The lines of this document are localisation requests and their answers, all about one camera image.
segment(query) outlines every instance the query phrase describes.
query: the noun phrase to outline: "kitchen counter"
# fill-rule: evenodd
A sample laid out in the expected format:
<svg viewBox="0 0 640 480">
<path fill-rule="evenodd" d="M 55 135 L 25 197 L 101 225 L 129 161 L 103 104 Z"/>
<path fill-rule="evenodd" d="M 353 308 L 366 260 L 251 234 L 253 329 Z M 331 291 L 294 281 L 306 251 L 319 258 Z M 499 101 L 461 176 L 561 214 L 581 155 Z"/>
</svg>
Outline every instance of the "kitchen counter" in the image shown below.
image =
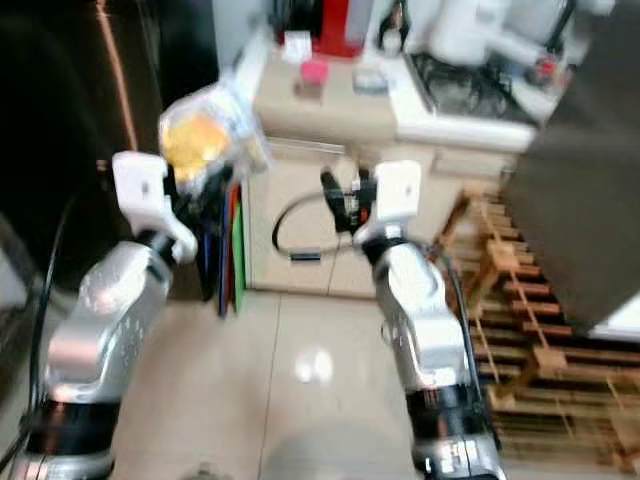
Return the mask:
<svg viewBox="0 0 640 480">
<path fill-rule="evenodd" d="M 275 50 L 276 45 L 266 26 L 259 29 L 245 47 L 235 70 L 235 79 L 240 92 L 250 101 L 256 97 L 267 60 Z M 401 57 L 387 58 L 370 49 L 358 62 L 376 66 L 389 78 L 389 100 L 396 117 L 396 140 L 522 152 L 536 135 L 537 130 L 530 125 L 428 112 Z"/>
</svg>

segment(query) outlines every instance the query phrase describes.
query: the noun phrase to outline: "wooden pallet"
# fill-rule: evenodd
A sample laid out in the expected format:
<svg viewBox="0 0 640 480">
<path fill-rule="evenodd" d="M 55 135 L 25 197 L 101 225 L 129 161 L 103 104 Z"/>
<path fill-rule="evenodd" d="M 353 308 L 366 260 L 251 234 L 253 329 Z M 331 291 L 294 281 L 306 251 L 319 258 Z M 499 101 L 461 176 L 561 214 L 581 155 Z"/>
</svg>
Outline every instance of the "wooden pallet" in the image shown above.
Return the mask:
<svg viewBox="0 0 640 480">
<path fill-rule="evenodd" d="M 632 471 L 638 345 L 575 334 L 499 197 L 462 195 L 439 243 L 463 278 L 505 456 Z"/>
</svg>

